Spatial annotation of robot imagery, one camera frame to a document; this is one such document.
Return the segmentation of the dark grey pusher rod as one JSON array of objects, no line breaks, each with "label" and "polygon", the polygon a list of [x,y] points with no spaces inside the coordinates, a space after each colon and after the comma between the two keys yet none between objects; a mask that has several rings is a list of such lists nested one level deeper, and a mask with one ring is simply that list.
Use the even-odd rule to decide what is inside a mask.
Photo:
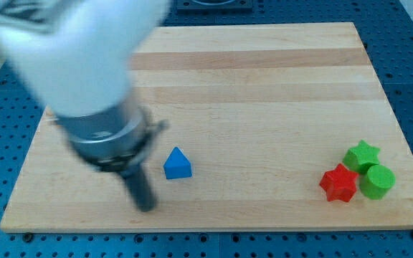
[{"label": "dark grey pusher rod", "polygon": [[156,195],[142,165],[130,166],[119,173],[139,211],[148,212],[156,207]]}]

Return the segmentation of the silver cylindrical wrist flange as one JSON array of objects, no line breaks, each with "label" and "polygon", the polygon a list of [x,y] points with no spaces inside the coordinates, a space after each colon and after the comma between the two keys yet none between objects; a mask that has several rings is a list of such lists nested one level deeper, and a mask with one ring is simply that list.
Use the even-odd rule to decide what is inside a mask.
[{"label": "silver cylindrical wrist flange", "polygon": [[135,95],[93,115],[57,116],[71,148],[86,163],[102,172],[120,172],[138,166],[150,156],[168,121],[154,121]]}]

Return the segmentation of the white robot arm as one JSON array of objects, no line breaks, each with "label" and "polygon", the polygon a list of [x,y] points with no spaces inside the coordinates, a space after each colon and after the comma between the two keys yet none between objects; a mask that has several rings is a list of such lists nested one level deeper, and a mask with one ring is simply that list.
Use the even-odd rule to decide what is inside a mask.
[{"label": "white robot arm", "polygon": [[167,0],[0,1],[0,51],[47,105],[76,154],[118,174],[136,206],[156,195],[143,162],[166,127],[138,101],[130,58],[166,18]]}]

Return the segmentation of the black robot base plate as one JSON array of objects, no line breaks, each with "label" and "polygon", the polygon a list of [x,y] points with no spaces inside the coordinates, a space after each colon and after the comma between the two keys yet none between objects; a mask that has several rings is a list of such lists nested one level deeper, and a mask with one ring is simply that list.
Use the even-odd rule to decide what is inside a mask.
[{"label": "black robot base plate", "polygon": [[178,11],[249,11],[253,0],[175,0]]}]

